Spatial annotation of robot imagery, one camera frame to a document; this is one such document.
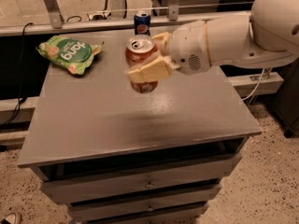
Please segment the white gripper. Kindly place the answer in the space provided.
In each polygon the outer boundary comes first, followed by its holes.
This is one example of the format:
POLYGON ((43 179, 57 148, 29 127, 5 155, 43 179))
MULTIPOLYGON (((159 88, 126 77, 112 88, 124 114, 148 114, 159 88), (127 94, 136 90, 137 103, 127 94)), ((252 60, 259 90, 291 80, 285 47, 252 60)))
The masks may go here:
POLYGON ((175 70, 185 75, 206 72, 210 69, 206 28, 206 21, 194 21, 179 26, 172 34, 154 35, 152 39, 162 56, 130 68, 125 75, 133 83, 145 83, 167 79, 175 70))

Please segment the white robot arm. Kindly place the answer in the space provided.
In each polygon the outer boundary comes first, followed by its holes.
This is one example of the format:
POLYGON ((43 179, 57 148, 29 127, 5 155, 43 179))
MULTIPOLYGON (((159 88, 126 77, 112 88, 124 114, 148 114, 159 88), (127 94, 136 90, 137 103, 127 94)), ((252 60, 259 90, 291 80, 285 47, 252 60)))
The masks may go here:
POLYGON ((126 45, 125 75, 134 83, 161 81, 178 71, 213 66, 273 68, 299 56, 299 0, 255 0, 251 12, 198 20, 174 32, 134 35, 126 45))

